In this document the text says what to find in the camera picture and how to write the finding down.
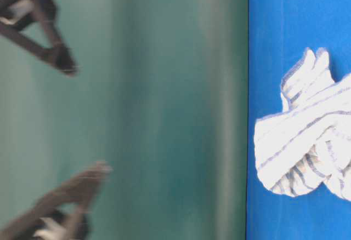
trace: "white towel with blue stripes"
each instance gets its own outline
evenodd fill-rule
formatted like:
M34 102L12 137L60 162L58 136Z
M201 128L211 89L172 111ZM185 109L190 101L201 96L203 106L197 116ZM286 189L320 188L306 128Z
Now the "white towel with blue stripes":
M351 201L351 75L335 83L328 52L306 49L282 79L281 100L282 113L256 121L259 180L291 197L323 182Z

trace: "green wall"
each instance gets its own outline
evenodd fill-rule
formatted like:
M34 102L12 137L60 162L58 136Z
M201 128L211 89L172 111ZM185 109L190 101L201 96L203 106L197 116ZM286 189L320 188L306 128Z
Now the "green wall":
M0 38L0 226L105 159L91 239L244 239L247 0L56 2L76 78Z

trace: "blurry object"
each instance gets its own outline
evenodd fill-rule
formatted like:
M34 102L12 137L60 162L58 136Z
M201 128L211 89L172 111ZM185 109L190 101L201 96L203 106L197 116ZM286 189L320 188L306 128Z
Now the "blurry object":
M106 163L98 162L48 192L32 209L1 230L0 240L85 239L89 232L86 214L110 170ZM58 206L66 203L77 204L70 215L57 210Z
M77 71L68 48L54 26L57 7L53 0L0 0L0 34L66 75ZM38 22L52 45L44 48L20 33Z

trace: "blue board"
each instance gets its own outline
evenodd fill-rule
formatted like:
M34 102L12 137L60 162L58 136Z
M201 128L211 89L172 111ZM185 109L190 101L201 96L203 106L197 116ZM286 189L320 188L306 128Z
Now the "blue board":
M329 50L335 80L351 71L351 0L249 0L248 240L351 237L351 202L324 185L297 198L274 195L254 167L254 123L281 111L281 78L306 47Z

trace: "striped towel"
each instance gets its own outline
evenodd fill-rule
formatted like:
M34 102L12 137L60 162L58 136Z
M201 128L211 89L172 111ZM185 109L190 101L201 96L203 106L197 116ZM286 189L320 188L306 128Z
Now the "striped towel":
M335 83L328 52L306 49L280 88L282 113L255 125L259 180L273 193L291 197L323 182L351 201L351 75Z

